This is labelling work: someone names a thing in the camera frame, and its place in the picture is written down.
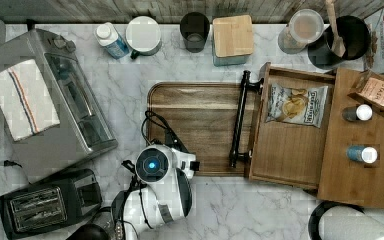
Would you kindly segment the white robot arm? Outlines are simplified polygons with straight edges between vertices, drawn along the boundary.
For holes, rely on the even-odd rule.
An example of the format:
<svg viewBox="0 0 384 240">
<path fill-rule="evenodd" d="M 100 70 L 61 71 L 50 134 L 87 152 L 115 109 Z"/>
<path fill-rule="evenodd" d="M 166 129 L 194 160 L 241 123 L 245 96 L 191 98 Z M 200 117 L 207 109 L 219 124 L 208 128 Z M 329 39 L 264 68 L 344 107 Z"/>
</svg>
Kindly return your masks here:
<svg viewBox="0 0 384 240">
<path fill-rule="evenodd" d="M 133 173 L 129 188 L 111 205 L 116 240 L 138 240 L 143 231 L 183 219 L 192 208 L 189 180 L 199 170 L 194 154 L 154 144 L 135 162 L 122 165 Z"/>
</svg>

